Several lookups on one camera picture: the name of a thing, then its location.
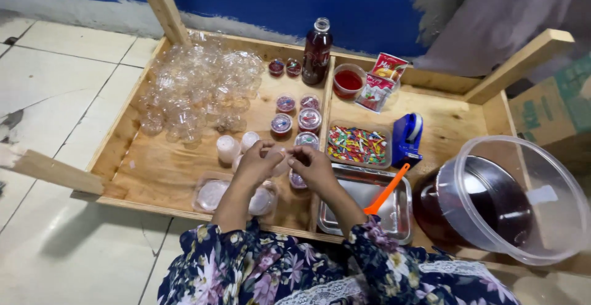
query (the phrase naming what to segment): jelly cup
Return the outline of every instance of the jelly cup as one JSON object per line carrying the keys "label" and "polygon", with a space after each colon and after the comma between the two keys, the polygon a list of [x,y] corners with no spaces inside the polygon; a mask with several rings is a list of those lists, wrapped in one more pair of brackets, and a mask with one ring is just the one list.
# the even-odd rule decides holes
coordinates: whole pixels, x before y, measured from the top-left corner
{"label": "jelly cup", "polygon": [[320,140],[318,136],[312,132],[302,132],[298,134],[294,140],[295,145],[308,145],[315,150],[320,149]]}
{"label": "jelly cup", "polygon": [[277,96],[277,100],[275,104],[277,105],[277,110],[283,113],[288,113],[296,108],[295,106],[295,97],[289,93],[283,93]]}
{"label": "jelly cup", "polygon": [[[337,74],[339,74],[339,72],[343,72],[343,71],[351,71],[351,72],[355,73],[357,76],[359,76],[359,79],[361,80],[361,86],[359,87],[359,89],[355,89],[355,90],[346,89],[342,86],[344,84],[343,82],[339,83],[339,81],[337,80]],[[354,98],[355,95],[357,95],[357,93],[360,92],[361,89],[364,88],[365,80],[367,78],[366,75],[367,75],[367,73],[363,70],[363,68],[361,68],[357,65],[341,64],[335,68],[335,76],[333,77],[333,82],[334,82],[333,91],[340,98],[345,98],[345,99]]]}
{"label": "jelly cup", "polygon": [[322,116],[318,110],[307,107],[300,111],[297,123],[299,132],[312,132],[317,135],[322,123]]}
{"label": "jelly cup", "polygon": [[293,170],[290,170],[290,184],[293,188],[308,188],[301,176],[295,173]]}
{"label": "jelly cup", "polygon": [[283,59],[275,58],[275,59],[271,60],[269,63],[269,74],[272,77],[278,78],[283,75],[283,68],[284,67],[285,67],[285,65],[283,63]]}
{"label": "jelly cup", "polygon": [[292,120],[289,114],[277,113],[271,120],[271,132],[277,136],[284,136],[291,130]]}
{"label": "jelly cup", "polygon": [[297,59],[289,58],[287,59],[287,64],[285,65],[285,72],[287,76],[294,78],[301,73],[301,64]]}
{"label": "jelly cup", "polygon": [[300,98],[300,109],[311,107],[320,110],[320,99],[314,94],[303,94]]}

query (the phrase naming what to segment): person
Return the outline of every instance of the person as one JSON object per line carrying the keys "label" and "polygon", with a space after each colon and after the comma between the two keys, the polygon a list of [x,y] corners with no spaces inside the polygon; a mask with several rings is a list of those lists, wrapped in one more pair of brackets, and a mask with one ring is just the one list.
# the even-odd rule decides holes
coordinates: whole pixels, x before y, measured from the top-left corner
{"label": "person", "polygon": [[513,293],[481,263],[454,260],[424,248],[399,247],[336,180],[326,155],[294,146],[288,163],[334,212],[347,263],[332,260],[295,237],[263,232],[247,222],[258,186],[284,159],[258,141],[240,165],[211,223],[183,233],[183,254],[170,265],[159,304],[517,304]]}

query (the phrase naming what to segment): floral dress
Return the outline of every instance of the floral dress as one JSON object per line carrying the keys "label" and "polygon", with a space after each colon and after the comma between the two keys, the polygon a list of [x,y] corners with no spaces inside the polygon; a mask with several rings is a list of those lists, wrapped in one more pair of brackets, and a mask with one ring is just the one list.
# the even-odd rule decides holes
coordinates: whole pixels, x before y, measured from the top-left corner
{"label": "floral dress", "polygon": [[261,232],[256,219],[227,233],[201,225],[180,244],[159,304],[518,304],[483,264],[399,247],[373,215],[343,241],[350,264],[295,237]]}

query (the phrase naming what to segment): metal tray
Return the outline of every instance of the metal tray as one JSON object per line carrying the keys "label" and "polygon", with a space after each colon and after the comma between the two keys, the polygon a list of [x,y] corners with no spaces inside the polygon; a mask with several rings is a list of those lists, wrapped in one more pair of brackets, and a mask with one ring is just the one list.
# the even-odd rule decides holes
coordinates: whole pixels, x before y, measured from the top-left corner
{"label": "metal tray", "polygon": [[[333,163],[332,168],[339,183],[362,208],[369,206],[373,198],[380,194],[396,175],[337,163]],[[412,193],[406,178],[402,178],[380,207],[378,216],[382,218],[382,229],[400,241],[400,245],[412,241]],[[325,233],[343,235],[335,215],[324,202],[320,203],[317,224]]]}

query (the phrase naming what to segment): orange handle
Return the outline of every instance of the orange handle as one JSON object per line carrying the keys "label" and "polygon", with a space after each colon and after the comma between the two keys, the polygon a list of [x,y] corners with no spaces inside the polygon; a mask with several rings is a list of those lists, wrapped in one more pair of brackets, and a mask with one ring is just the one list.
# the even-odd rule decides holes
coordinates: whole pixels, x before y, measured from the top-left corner
{"label": "orange handle", "polygon": [[400,171],[396,173],[396,176],[388,184],[386,189],[384,189],[384,191],[380,193],[380,195],[375,200],[375,202],[371,206],[364,209],[364,213],[377,214],[378,210],[380,209],[382,204],[386,201],[386,199],[388,198],[390,193],[392,193],[392,191],[394,191],[396,186],[398,186],[398,183],[400,183],[400,180],[403,178],[404,174],[408,171],[408,169],[410,169],[410,164],[405,163],[403,165],[402,169],[400,169]]}

